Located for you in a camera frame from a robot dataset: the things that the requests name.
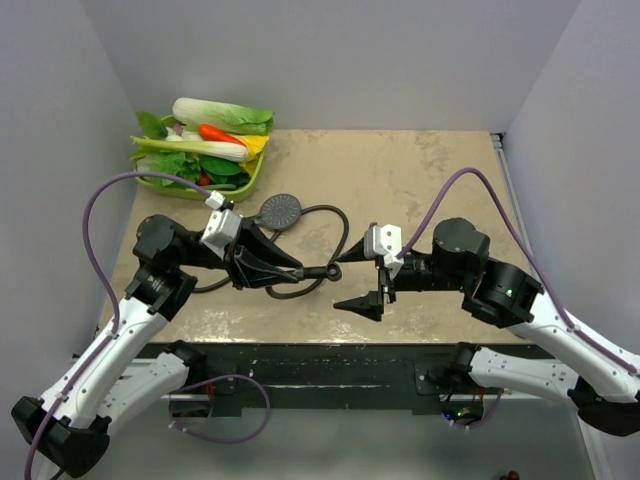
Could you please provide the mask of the black T-shaped hose holder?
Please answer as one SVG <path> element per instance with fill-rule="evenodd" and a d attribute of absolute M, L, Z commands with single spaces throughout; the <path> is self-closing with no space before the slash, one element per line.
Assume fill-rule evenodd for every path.
<path fill-rule="evenodd" d="M 329 280 L 337 282 L 342 278 L 340 266 L 330 263 L 325 266 L 303 267 L 301 275 L 304 280 Z"/>

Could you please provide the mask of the grey shower head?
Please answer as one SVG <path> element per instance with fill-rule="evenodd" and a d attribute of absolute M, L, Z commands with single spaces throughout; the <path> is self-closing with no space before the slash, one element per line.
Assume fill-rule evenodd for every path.
<path fill-rule="evenodd" d="M 281 193 L 269 197 L 253 219 L 258 226 L 278 232 L 295 225 L 301 215 L 302 206 L 298 198 Z"/>

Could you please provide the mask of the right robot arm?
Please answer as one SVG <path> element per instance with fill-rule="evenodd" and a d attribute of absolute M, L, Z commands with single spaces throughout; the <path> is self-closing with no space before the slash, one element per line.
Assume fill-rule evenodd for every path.
<path fill-rule="evenodd" d="M 430 252 L 402 256 L 400 228 L 372 224 L 337 260 L 374 262 L 378 286 L 334 306 L 379 321 L 399 292 L 459 292 L 462 309 L 473 318 L 507 329 L 551 357 L 526 359 L 459 343 L 446 365 L 425 373 L 428 382 L 450 393 L 474 388 L 522 392 L 567 405 L 606 434 L 637 433 L 638 355 L 562 314 L 546 287 L 519 267 L 491 258 L 489 246 L 489 237 L 472 223 L 452 218 L 435 227 Z"/>

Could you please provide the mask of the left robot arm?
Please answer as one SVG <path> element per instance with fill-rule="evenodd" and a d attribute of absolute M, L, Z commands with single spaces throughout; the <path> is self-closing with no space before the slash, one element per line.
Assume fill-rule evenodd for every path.
<path fill-rule="evenodd" d="M 114 315 L 70 369 L 38 397 L 11 411 L 29 444 L 25 478 L 35 455 L 79 478 L 106 452 L 115 433 L 160 397 L 200 390 L 205 357 L 182 343 L 133 376 L 121 376 L 144 346 L 174 319 L 197 279 L 184 267 L 224 270 L 238 288 L 259 289 L 304 279 L 302 263 L 267 238 L 255 222 L 215 211 L 201 231 L 164 215 L 145 219 L 133 248 L 139 267 Z"/>

